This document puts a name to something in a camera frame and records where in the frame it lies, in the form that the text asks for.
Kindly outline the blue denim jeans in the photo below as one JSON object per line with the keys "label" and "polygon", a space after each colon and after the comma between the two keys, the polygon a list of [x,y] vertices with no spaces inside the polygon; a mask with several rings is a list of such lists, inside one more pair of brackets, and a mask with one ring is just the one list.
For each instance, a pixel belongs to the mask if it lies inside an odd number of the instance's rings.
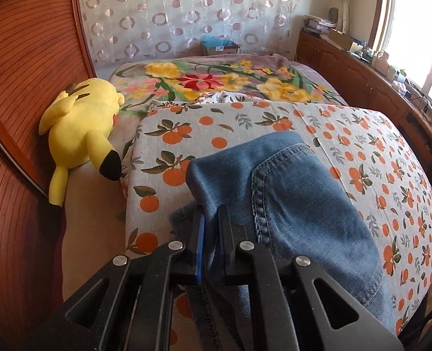
{"label": "blue denim jeans", "polygon": [[206,215],[206,282],[187,291],[204,350],[246,350],[250,339],[247,290],[220,282],[217,208],[222,204],[251,242],[267,246],[276,257],[309,257],[393,330],[372,235],[344,189],[298,134],[274,132],[194,159],[187,185]]}

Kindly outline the floral pink blanket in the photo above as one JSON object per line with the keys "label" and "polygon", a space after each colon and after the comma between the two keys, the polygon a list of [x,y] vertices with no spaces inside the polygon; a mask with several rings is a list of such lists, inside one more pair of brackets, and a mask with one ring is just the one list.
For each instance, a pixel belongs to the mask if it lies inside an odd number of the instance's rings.
{"label": "floral pink blanket", "polygon": [[196,56],[124,63],[110,82],[125,97],[123,113],[144,116],[153,101],[193,102],[212,93],[233,92],[270,101],[345,105],[315,70],[280,55]]}

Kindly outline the yellow Pikachu plush toy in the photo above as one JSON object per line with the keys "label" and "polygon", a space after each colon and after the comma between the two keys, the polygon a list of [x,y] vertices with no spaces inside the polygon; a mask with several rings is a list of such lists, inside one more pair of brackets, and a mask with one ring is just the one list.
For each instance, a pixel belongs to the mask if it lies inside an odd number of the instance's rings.
{"label": "yellow Pikachu plush toy", "polygon": [[110,181],[121,177],[121,157],[109,141],[124,95],[101,78],[89,78],[62,90],[42,114],[38,132],[49,136],[55,170],[49,203],[64,203],[69,171],[91,162]]}

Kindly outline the cardboard box with blue cloth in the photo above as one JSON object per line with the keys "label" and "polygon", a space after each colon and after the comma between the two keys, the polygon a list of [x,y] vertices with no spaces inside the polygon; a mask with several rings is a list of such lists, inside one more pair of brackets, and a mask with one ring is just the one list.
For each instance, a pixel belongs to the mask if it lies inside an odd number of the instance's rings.
{"label": "cardboard box with blue cloth", "polygon": [[232,40],[215,36],[204,36],[200,40],[200,45],[204,56],[237,54],[240,50],[240,45]]}

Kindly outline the wooden window side cabinet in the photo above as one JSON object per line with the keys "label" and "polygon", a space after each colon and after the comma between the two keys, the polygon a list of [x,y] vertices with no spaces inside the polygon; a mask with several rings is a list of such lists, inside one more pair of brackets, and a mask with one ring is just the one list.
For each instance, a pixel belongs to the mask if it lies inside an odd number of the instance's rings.
{"label": "wooden window side cabinet", "polygon": [[384,113],[405,135],[424,167],[432,170],[432,122],[420,97],[401,96],[372,67],[305,30],[299,33],[296,57],[322,75],[349,105]]}

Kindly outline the circle pattern sheer curtain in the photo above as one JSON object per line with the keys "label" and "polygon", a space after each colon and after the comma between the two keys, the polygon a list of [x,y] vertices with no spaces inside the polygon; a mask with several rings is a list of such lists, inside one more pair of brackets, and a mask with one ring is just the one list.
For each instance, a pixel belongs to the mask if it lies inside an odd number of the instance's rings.
{"label": "circle pattern sheer curtain", "polygon": [[195,55],[204,40],[255,53],[288,51],[299,0],[80,0],[97,67]]}

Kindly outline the cardboard box on cabinet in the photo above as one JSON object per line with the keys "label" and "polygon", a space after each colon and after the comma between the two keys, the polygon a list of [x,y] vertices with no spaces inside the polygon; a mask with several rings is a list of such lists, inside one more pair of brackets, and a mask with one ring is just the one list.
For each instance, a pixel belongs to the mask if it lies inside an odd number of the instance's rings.
{"label": "cardboard box on cabinet", "polygon": [[327,34],[327,39],[335,43],[339,48],[344,49],[345,51],[360,51],[363,49],[363,44],[354,40],[347,34],[343,32],[338,32],[337,30],[331,29]]}

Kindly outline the white plastic jug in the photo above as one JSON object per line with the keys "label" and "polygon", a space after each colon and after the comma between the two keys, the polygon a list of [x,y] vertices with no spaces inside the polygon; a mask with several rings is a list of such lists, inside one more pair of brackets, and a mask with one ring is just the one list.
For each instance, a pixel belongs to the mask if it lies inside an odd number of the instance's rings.
{"label": "white plastic jug", "polygon": [[386,76],[389,69],[388,58],[389,54],[386,51],[379,51],[372,58],[372,68]]}

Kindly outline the stack of papers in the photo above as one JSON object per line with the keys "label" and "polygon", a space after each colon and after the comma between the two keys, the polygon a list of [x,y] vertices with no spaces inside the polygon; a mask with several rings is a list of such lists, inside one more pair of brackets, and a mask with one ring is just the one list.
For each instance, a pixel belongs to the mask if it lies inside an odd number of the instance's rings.
{"label": "stack of papers", "polygon": [[315,36],[327,35],[329,31],[337,28],[337,23],[314,15],[303,16],[303,31]]}

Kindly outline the brown louvered wardrobe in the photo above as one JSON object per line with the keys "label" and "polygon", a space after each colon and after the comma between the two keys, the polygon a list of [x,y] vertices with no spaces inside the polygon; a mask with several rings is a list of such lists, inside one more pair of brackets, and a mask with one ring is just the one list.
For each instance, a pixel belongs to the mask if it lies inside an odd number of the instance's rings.
{"label": "brown louvered wardrobe", "polygon": [[0,350],[19,350],[62,303],[64,210],[39,135],[60,91],[94,75],[78,0],[0,0]]}

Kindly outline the wood framed window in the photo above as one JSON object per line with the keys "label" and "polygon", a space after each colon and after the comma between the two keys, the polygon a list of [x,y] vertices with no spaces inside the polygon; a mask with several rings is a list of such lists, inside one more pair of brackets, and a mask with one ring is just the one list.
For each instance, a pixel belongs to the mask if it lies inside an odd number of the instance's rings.
{"label": "wood framed window", "polygon": [[432,0],[391,0],[381,48],[388,63],[432,101]]}

